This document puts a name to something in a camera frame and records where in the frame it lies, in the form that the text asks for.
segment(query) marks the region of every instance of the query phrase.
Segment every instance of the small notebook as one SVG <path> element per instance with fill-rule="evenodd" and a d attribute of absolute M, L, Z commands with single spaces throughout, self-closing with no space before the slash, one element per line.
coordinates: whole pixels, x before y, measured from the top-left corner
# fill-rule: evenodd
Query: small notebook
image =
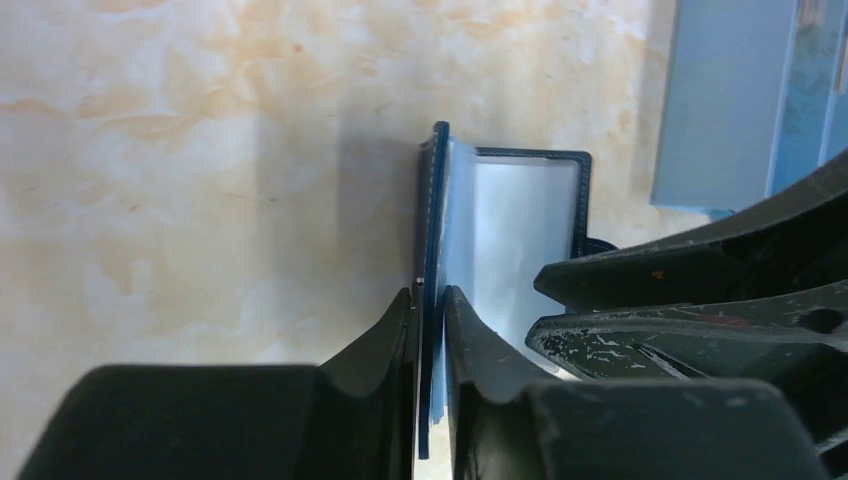
<path fill-rule="evenodd" d="M 591 156 L 586 152 L 474 147 L 439 122 L 421 145 L 415 283 L 421 337 L 419 456 L 445 405 L 442 295 L 465 292 L 480 318 L 543 368 L 524 344 L 542 316 L 564 307 L 536 292 L 546 264 L 589 253 Z"/>

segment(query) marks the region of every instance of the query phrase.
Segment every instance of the red mark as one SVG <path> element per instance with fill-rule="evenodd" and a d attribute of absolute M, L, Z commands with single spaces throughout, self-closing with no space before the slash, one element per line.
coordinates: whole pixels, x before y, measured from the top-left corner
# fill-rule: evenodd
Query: red mark
<path fill-rule="evenodd" d="M 728 325 L 731 327 L 750 327 L 748 320 L 742 317 L 721 316 L 721 315 L 698 315 L 695 319 L 699 322 L 715 323 L 718 325 Z"/>

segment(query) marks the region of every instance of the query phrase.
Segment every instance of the marble pattern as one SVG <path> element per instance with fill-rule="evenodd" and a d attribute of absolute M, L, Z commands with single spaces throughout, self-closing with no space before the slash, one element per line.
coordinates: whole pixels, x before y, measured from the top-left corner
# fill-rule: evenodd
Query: marble pattern
<path fill-rule="evenodd" d="M 587 150 L 648 205 L 673 0 L 0 3 L 0 477 L 112 362 L 321 362 L 410 280 L 416 144 Z M 446 478 L 447 434 L 422 476 Z"/>

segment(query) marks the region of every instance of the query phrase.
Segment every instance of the hole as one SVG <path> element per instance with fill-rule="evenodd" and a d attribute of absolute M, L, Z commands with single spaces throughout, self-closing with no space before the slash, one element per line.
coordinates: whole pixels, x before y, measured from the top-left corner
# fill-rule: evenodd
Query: hole
<path fill-rule="evenodd" d="M 802 315 L 798 319 L 798 325 L 816 333 L 832 333 L 844 321 L 842 313 L 829 308 L 819 308 Z"/>

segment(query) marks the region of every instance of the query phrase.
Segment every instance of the beige marble surface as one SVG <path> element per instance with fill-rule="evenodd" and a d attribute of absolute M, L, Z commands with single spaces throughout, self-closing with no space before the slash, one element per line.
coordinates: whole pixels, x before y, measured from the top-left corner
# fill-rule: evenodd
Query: beige marble surface
<path fill-rule="evenodd" d="M 648 205 L 673 8 L 0 2 L 0 477 L 96 365 L 321 362 L 364 331 L 410 279 L 436 120 L 591 152 L 593 236 L 703 223 Z"/>

